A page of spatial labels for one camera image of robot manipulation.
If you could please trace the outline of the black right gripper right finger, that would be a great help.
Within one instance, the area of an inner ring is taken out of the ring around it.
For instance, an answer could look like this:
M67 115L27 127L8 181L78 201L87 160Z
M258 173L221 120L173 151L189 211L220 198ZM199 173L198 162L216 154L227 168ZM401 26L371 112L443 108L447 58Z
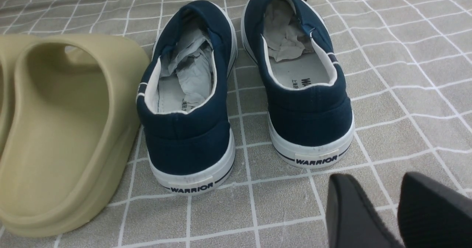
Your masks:
M407 248L470 248L472 201L420 172L407 172L398 226Z

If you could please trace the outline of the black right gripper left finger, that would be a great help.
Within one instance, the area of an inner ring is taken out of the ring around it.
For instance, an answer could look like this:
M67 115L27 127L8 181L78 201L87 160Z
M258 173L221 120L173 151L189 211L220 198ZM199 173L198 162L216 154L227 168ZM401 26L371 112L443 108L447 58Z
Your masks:
M403 248L350 174L329 177L326 223L330 248Z

